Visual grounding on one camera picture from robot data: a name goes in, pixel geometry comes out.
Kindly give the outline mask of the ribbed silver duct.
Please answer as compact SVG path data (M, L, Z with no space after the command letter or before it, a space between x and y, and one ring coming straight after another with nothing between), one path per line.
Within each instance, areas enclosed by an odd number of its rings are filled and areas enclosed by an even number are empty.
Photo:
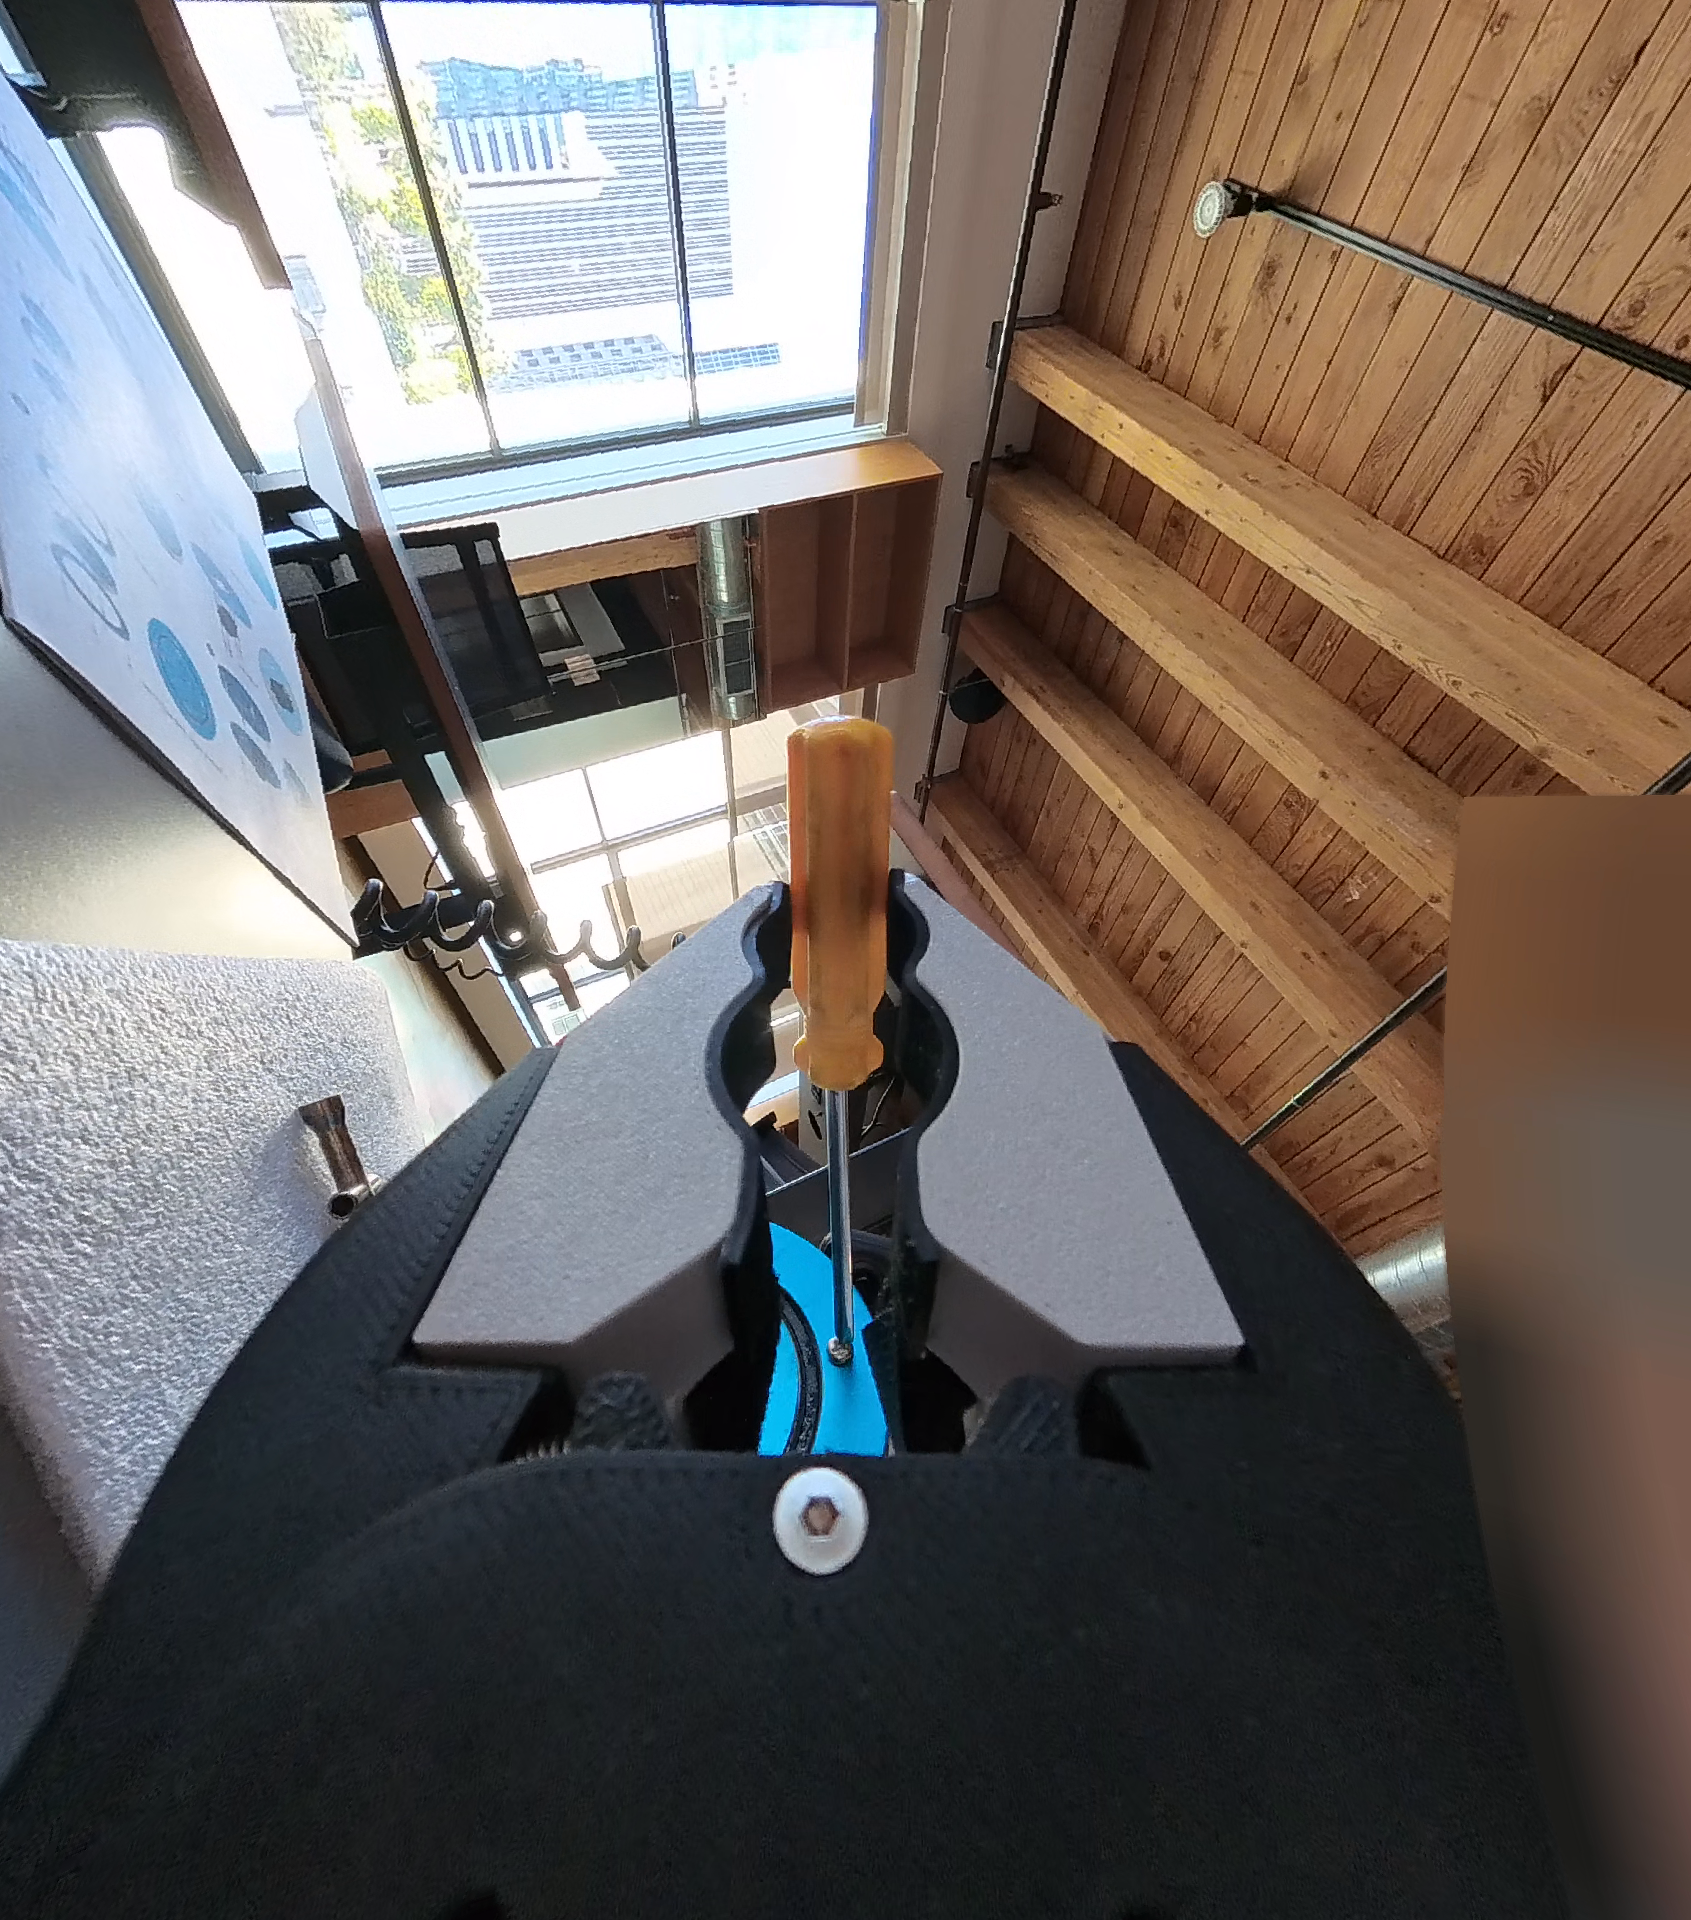
M713 713L725 726L759 717L751 523L721 516L697 529L699 625Z

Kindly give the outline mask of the blue round base plate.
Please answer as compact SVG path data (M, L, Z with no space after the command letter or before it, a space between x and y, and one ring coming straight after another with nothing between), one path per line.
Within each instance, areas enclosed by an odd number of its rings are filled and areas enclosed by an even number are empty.
M891 1452L891 1432L865 1335L871 1316L853 1303L853 1355L831 1355L837 1287L829 1254L781 1224L769 1229L779 1288L779 1330L761 1420L763 1457L865 1457Z

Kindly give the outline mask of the yellow handled screwdriver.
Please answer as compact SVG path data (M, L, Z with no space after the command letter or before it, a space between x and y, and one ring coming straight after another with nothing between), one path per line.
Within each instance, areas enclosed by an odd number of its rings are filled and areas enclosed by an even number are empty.
M823 1110L835 1369L855 1361L849 1103L883 1059L875 1032L887 977L887 842L893 743L859 717L827 717L787 743L795 1059Z

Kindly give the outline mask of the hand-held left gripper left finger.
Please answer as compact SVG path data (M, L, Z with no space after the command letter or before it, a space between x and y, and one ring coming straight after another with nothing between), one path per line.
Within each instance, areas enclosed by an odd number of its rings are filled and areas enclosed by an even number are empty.
M781 1330L761 1147L785 886L743 894L569 1037L417 1320L427 1359L573 1396L639 1377L705 1450L751 1455Z

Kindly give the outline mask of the black ceiling conduit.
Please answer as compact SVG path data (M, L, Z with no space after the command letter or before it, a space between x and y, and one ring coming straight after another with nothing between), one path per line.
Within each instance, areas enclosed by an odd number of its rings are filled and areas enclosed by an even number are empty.
M1303 237L1319 239L1343 252L1357 255L1373 264L1391 268L1445 295L1467 301L1495 317L1527 325L1537 333L1563 341L1629 373L1649 375L1651 378L1673 386L1679 394L1691 397L1691 360L1685 356L1655 348L1649 342L1633 341L1549 302L1531 301L1529 297L1507 286L1487 282L1421 252L1411 252L1387 239L1349 227L1309 207L1289 203L1287 198L1271 194L1263 188L1249 184L1243 186L1251 188L1253 207L1249 215L1233 219L1233 222L1251 219L1277 222Z

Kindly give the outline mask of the metal socket wrench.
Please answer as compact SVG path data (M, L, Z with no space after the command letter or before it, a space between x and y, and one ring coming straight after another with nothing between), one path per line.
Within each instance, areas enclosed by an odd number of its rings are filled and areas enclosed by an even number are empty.
M381 1180L365 1169L339 1097L305 1103L297 1114L327 1166L329 1217L345 1223L377 1196Z

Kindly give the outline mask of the large window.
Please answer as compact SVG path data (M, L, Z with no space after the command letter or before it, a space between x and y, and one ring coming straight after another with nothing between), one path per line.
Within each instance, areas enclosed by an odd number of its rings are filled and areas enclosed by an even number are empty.
M361 453L857 409L875 4L182 4Z

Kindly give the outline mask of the dark grey desk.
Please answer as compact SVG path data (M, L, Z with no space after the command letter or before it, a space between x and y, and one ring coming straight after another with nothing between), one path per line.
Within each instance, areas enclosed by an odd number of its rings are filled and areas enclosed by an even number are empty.
M108 726L0 617L0 941L182 948L213 884L255 880L235 956L309 952L315 914ZM265 1284L271 1315L209 1359L203 1428L156 1446L178 1469L124 1554L90 1574L0 1401L0 1917L493 1917L399 1813L393 1735L435 1631L441 1576L333 1613L357 1538L491 1466L533 1379L405 1359L519 1127L505 1085L407 1165L323 1253Z

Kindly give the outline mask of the white foam sheet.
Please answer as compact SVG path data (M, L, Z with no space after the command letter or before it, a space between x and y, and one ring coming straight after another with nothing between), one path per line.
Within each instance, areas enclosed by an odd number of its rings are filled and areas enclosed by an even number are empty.
M0 941L0 1411L96 1586L335 1231L327 1097L371 1176L425 1144L361 966Z

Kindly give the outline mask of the printed instruction manual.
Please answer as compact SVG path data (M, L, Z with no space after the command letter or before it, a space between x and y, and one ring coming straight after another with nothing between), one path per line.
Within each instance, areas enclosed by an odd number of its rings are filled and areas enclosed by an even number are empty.
M349 923L255 497L2 68L0 609L178 788Z

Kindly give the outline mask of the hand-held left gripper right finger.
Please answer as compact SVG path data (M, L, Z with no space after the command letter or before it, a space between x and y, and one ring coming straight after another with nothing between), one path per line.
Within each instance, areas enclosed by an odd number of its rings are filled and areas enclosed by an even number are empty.
M1241 1327L1113 1044L917 876L887 894L899 1143L881 1403L901 1455L957 1450L947 1382L1067 1396L1215 1371Z

